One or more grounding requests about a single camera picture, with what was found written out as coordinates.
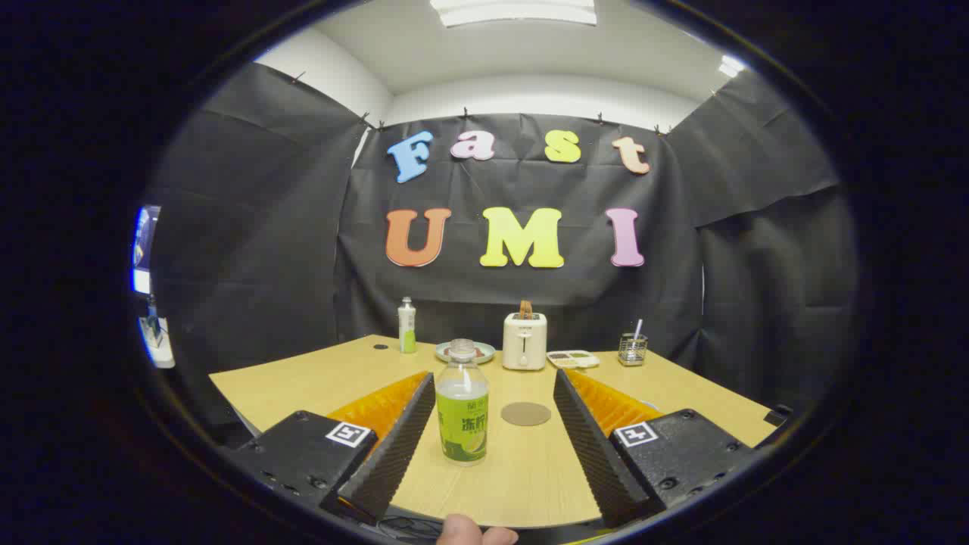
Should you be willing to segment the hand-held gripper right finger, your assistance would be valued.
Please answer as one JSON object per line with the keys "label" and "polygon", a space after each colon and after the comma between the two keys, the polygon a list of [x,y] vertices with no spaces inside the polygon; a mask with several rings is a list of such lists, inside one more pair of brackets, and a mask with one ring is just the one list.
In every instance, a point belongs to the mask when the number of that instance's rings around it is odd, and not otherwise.
{"label": "hand-held gripper right finger", "polygon": [[553,399],[609,528],[687,503],[756,455],[693,408],[662,415],[574,369],[557,370]]}

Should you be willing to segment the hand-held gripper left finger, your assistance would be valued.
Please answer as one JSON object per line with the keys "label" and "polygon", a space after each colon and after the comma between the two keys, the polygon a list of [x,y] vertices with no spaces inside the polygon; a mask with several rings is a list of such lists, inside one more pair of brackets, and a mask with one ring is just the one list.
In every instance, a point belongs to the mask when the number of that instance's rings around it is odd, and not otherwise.
{"label": "hand-held gripper left finger", "polygon": [[434,376],[418,372],[325,416],[295,411],[227,456],[285,499],[374,525],[397,493],[434,403]]}

